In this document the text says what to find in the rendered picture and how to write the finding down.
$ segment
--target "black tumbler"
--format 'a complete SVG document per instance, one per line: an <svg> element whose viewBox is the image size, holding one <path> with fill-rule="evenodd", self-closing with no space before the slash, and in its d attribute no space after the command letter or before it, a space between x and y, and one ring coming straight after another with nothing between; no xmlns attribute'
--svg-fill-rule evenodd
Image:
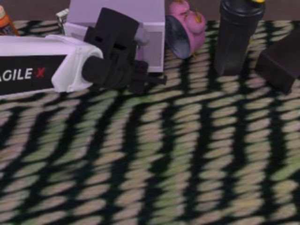
<svg viewBox="0 0 300 225"><path fill-rule="evenodd" d="M251 37L265 11L264 1L221 0L214 67L219 75L238 75Z"/></svg>

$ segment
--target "white box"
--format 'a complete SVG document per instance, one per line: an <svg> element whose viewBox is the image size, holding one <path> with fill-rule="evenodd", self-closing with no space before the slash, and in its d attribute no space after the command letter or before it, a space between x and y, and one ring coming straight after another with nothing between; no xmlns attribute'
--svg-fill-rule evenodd
<svg viewBox="0 0 300 225"><path fill-rule="evenodd" d="M163 72L165 48L165 1L163 0L71 0L66 35L83 40L86 27L94 27L101 8L110 8L143 23L150 42L143 46L142 57L149 72Z"/></svg>

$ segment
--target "red x letter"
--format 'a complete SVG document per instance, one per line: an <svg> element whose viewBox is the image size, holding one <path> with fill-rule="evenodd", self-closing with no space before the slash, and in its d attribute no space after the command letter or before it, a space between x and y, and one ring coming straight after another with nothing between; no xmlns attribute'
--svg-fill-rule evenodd
<svg viewBox="0 0 300 225"><path fill-rule="evenodd" d="M45 71L46 67L43 68L37 68L37 75L36 77L44 77L44 71Z"/></svg>

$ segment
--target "clock face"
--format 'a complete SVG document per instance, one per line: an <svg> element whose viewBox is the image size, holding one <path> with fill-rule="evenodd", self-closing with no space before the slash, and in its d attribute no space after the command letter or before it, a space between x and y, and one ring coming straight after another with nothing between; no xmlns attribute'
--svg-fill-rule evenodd
<svg viewBox="0 0 300 225"><path fill-rule="evenodd" d="M165 41L178 58L186 59L190 56L188 35L181 23L172 15L165 16Z"/></svg>

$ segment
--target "dark background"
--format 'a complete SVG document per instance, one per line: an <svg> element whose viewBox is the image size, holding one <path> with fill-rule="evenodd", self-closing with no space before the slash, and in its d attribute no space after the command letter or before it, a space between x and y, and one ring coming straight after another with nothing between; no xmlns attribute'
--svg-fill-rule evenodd
<svg viewBox="0 0 300 225"><path fill-rule="evenodd" d="M193 0L207 20L219 19L219 0ZM70 0L2 0L12 20L55 20L55 14ZM300 20L300 0L266 0L264 20Z"/></svg>

